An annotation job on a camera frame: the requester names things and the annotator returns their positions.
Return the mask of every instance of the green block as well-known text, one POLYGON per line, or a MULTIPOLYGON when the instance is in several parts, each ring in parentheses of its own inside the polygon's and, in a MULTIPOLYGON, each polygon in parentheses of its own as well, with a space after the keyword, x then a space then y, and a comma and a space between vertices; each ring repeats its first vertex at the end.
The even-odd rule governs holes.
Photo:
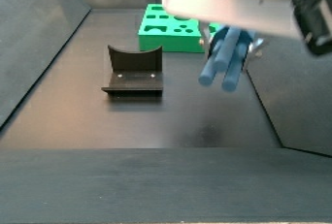
MULTIPOLYGON (((214 35, 218 23, 210 24, 214 35)), ((204 52, 200 45, 198 20, 169 15, 161 4, 149 4, 139 30, 141 50, 162 46, 163 51, 204 52)))

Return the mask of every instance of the metal bracket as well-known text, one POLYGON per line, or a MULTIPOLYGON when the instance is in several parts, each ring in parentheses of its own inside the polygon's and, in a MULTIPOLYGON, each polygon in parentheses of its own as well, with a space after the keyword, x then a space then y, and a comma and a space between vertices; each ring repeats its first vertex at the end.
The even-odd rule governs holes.
POLYGON ((198 30, 201 33, 202 47, 204 47, 204 59, 208 60, 209 50, 210 50, 210 23, 205 21, 198 21, 198 30))
POLYGON ((249 62, 262 58, 264 52, 262 52, 262 48, 269 44, 269 42, 262 39, 262 38, 257 38, 253 43, 249 46, 248 49, 248 54, 244 60, 244 65, 242 65, 242 72, 246 72, 248 70, 248 65, 249 62))

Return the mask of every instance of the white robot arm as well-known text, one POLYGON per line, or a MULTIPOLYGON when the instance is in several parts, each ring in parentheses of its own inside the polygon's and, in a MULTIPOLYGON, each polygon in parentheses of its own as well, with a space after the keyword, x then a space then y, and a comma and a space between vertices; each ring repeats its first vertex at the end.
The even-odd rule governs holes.
POLYGON ((301 38, 312 54, 332 52, 332 0, 162 0, 166 11, 301 38))

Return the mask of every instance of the black holder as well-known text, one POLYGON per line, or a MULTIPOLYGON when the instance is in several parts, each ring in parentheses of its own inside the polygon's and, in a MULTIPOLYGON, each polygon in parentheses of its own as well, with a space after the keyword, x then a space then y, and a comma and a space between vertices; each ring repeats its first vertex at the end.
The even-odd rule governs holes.
POLYGON ((112 97, 161 97, 162 47, 138 52, 107 48, 112 73, 108 87, 102 90, 112 97))

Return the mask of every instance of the block slot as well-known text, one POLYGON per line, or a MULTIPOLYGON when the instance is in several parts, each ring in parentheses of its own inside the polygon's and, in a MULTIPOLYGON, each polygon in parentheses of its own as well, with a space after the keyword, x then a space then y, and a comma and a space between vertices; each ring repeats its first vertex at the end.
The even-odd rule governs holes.
POLYGON ((209 26, 209 29, 210 29, 210 33, 216 33, 217 28, 214 26, 209 26))
POLYGON ((146 26, 145 32, 149 32, 150 30, 159 30, 161 32, 166 32, 167 26, 146 26))
POLYGON ((189 18, 182 18, 182 17, 178 17, 178 16, 174 16, 174 19, 175 19, 175 20, 179 20, 179 21, 186 21, 186 20, 189 20, 189 18))
POLYGON ((154 7, 151 7, 151 9, 153 9, 154 11, 163 11, 163 8, 159 7, 159 6, 154 6, 154 7))

